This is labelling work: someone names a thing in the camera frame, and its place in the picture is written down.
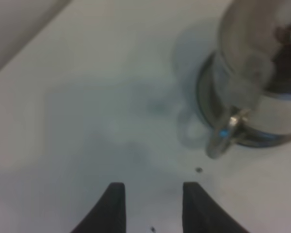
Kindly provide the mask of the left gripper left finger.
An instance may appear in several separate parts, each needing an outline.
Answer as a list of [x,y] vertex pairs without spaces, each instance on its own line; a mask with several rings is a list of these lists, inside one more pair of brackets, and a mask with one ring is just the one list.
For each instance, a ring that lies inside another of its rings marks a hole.
[[74,233],[124,233],[126,192],[123,183],[111,183]]

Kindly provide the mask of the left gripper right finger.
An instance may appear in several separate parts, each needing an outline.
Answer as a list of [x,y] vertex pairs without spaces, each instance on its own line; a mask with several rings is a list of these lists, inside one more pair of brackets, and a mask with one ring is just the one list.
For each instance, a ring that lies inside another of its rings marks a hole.
[[199,183],[185,182],[182,197],[184,233],[246,233]]

